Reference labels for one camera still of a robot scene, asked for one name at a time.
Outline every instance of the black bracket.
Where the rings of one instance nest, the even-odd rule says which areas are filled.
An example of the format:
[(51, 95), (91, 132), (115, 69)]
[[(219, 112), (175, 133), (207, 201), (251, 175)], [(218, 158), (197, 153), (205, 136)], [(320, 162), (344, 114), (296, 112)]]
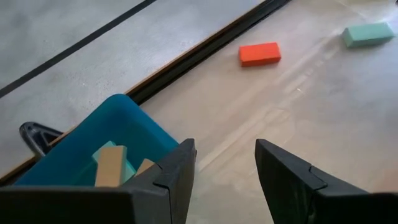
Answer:
[(41, 158), (50, 152), (50, 142), (63, 133), (36, 122), (26, 122), (19, 127), (19, 134), (21, 134), (29, 149), (38, 158)]

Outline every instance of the mint green block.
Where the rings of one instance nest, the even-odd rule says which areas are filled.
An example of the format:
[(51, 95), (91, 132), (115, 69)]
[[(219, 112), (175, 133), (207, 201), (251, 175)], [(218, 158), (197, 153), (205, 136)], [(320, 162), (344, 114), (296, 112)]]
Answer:
[[(114, 142), (112, 142), (112, 141), (108, 141), (103, 146), (101, 146), (100, 149), (98, 149), (96, 152), (94, 152), (93, 159), (95, 160), (96, 163), (98, 163), (98, 158), (100, 158), (101, 149), (104, 148), (104, 147), (110, 147), (110, 146), (116, 146), (116, 144)], [(132, 176), (134, 176), (134, 174), (136, 174), (136, 172), (137, 171), (130, 164), (130, 162), (126, 161), (126, 170), (124, 172), (124, 180), (123, 180), (123, 182), (128, 181)]]
[(395, 37), (386, 22), (351, 26), (342, 35), (346, 46), (350, 48), (383, 44)]

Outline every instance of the orange block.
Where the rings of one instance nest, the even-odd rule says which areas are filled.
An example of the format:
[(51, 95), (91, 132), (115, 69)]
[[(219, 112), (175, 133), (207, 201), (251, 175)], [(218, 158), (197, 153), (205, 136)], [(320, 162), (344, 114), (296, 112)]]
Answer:
[(281, 56), (277, 43), (266, 43), (239, 47), (239, 58), (242, 67), (277, 63)]

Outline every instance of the teal container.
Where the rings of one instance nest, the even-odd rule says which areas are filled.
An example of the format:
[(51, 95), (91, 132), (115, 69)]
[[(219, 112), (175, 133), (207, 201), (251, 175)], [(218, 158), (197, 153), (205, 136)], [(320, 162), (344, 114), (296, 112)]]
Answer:
[(94, 186), (92, 155), (108, 141), (126, 146), (136, 169), (145, 158), (157, 162), (178, 145), (128, 96), (113, 95), (14, 185)]

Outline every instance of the tan block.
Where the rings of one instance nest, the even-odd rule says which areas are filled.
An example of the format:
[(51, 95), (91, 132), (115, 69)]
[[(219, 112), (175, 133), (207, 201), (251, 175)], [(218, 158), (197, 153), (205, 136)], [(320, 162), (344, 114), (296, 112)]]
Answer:
[(96, 187), (118, 187), (123, 183), (126, 170), (125, 146), (111, 146), (101, 149), (95, 179)]

